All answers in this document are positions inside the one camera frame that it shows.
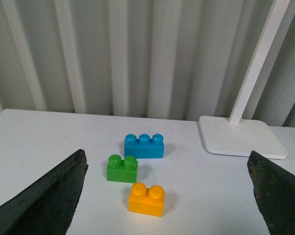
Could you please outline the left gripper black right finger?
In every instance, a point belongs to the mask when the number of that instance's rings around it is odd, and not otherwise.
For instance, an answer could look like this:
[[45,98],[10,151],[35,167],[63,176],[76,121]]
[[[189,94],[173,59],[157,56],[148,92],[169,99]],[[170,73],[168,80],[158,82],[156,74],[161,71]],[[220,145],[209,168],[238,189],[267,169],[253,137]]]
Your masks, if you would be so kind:
[[295,175],[252,151],[247,163],[253,193],[272,235],[295,235]]

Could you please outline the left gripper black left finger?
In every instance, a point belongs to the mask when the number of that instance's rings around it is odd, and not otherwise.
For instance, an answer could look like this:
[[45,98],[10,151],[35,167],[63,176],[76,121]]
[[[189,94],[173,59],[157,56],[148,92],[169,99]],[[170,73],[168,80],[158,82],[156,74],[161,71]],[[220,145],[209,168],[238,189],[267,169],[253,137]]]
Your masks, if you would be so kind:
[[0,235],[64,235],[88,170],[79,149],[0,206]]

